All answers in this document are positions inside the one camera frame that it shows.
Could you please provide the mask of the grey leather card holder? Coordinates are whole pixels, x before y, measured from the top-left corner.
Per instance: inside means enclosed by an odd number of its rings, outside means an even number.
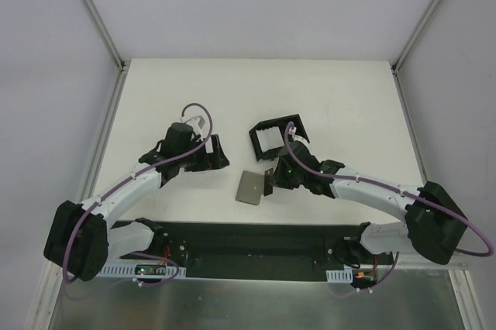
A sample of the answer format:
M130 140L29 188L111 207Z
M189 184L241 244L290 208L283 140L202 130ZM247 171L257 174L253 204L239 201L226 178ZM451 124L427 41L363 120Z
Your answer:
M263 194L263 174L244 170L239 180L235 200L248 205L259 205Z

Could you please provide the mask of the black plastic card box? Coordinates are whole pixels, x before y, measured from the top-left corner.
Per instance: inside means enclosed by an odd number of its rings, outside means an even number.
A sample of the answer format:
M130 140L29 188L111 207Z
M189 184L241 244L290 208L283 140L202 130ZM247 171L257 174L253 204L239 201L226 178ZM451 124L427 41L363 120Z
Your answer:
M249 138L257 161L274 160L284 146L284 132L293 122L294 134L309 143L309 138L299 114L258 122L249 130Z

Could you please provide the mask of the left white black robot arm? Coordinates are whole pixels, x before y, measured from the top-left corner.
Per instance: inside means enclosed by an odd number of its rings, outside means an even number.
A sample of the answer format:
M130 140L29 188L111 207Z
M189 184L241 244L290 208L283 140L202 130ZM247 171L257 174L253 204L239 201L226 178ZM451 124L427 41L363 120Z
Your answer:
M207 139L194 136L189 143L162 139L104 194L79 203L62 203L53 218L43 255L62 269L66 283L89 281L109 260L127 255L165 260L170 255L170 243L162 226L147 218L137 218L121 227L116 222L181 171L220 170L228 165L216 134Z

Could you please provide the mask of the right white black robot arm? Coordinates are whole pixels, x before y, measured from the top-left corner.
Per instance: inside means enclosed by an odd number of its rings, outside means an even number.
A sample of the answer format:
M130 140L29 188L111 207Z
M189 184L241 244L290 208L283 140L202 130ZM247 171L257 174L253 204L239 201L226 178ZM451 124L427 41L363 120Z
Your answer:
M416 252L423 258L446 265L467 227L464 213L440 185L428 182L422 187L365 181L343 163L318 161L304 154L296 162L282 153L272 174L266 176L269 188L293 190L304 187L315 195L354 201L382 211L392 223L364 222L356 235L336 247L345 261L364 264L386 252Z

